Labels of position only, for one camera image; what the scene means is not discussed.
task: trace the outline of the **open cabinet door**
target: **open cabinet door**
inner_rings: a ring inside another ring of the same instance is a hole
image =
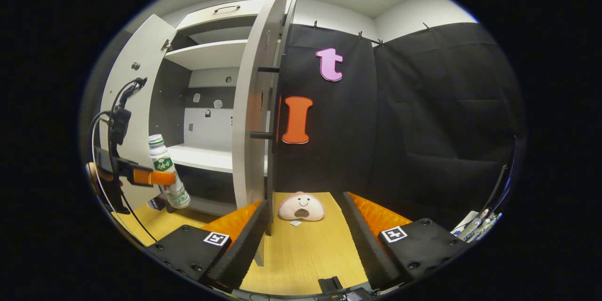
[[[271,72],[286,0],[266,0],[261,8],[241,59],[234,95],[232,125],[232,175],[237,208],[265,199],[265,140],[250,138],[250,132],[265,132]]]
[[[288,38],[291,35],[291,30],[293,29],[293,20],[295,15],[295,8],[297,6],[297,0],[292,0],[290,6],[288,7],[288,14],[286,14],[286,21],[284,22],[284,28],[282,29],[282,38],[280,39],[280,46],[278,48],[278,55],[276,60],[276,66],[280,67],[280,61],[282,61],[282,55],[286,54],[286,46],[288,43]],[[267,199],[269,201],[269,210],[271,213],[269,214],[269,225],[265,234],[271,235],[271,225],[274,222],[274,192],[275,192],[275,181],[276,181],[276,163],[277,163],[277,154],[276,154],[276,144],[278,143],[278,118],[280,116],[280,87],[278,86],[278,78],[280,74],[275,73],[274,79],[272,82],[272,91],[273,94],[271,99],[269,100],[269,108],[271,108],[271,121],[269,121],[269,133],[273,134],[275,137],[273,140],[269,140],[268,142],[268,154],[267,154]]]
[[[130,80],[137,77],[148,78],[144,88],[131,97],[125,108],[132,113],[127,126],[127,134],[123,139],[123,145],[118,145],[118,152],[122,158],[138,162],[142,166],[152,168],[149,157],[149,110],[151,106],[151,95],[159,65],[167,52],[163,48],[166,40],[172,41],[176,35],[176,29],[153,14],[146,22],[138,28],[129,38],[115,61],[107,84],[103,92],[101,111],[111,110],[112,102],[119,89]],[[140,68],[134,70],[133,63],[139,63]],[[100,137],[101,147],[108,149],[107,125],[101,123]],[[133,209],[144,205],[148,200],[159,195],[160,191],[155,187],[142,187],[131,185],[127,180],[123,182],[123,194]]]

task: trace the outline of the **gray cabinet back panel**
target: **gray cabinet back panel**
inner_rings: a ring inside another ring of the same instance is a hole
[[[165,146],[184,142],[184,104],[192,72],[164,59],[150,98],[149,135],[162,134]]]
[[[222,108],[234,108],[234,92],[236,87],[196,87],[186,91],[186,108],[213,108],[215,100],[222,101]],[[198,102],[194,102],[194,95],[199,94]]]

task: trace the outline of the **white plush toy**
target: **white plush toy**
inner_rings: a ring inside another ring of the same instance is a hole
[[[308,221],[321,220],[326,211],[315,196],[306,192],[296,192],[280,203],[278,216],[284,220],[302,218]]]

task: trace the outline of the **black block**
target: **black block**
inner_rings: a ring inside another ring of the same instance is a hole
[[[399,280],[402,276],[400,271],[372,235],[368,224],[348,192],[333,192],[332,195],[341,207],[342,214],[349,226],[353,243],[370,286],[373,289],[386,289],[401,282]]]
[[[323,293],[332,293],[342,289],[341,282],[337,276],[333,276],[331,279],[318,279],[318,283]]]
[[[230,250],[208,273],[206,283],[228,293],[240,287],[267,228],[271,213],[268,206],[267,200],[260,203]]]
[[[412,280],[430,273],[468,246],[428,218],[384,230],[379,239],[404,276]]]
[[[185,224],[145,250],[176,271],[198,281],[232,243],[230,236],[226,236],[224,238],[224,234]]]

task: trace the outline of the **orange foam pad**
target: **orange foam pad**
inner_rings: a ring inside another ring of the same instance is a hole
[[[368,224],[372,235],[374,235],[376,239],[378,239],[378,234],[383,230],[390,230],[391,228],[404,226],[404,224],[409,224],[411,222],[411,220],[389,211],[389,209],[362,198],[361,196],[357,196],[351,192],[349,192],[349,196],[351,196],[353,202],[355,202],[359,212]]]
[[[305,124],[307,110],[314,105],[314,102],[306,97],[292,96],[286,98],[284,103],[288,106],[288,127],[282,136],[282,141],[289,144],[309,142],[309,135],[305,134]]]
[[[216,232],[220,234],[230,235],[232,239],[232,243],[236,241],[240,232],[243,231],[243,228],[249,222],[249,219],[253,216],[253,213],[257,210],[257,207],[262,203],[262,201],[255,202],[247,207],[242,207],[228,215],[224,215],[223,217],[218,218],[205,226],[202,226],[202,230],[208,230],[209,232]]]
[[[158,170],[147,172],[146,170],[134,169],[134,182],[147,185],[173,185],[176,183],[176,175]]]

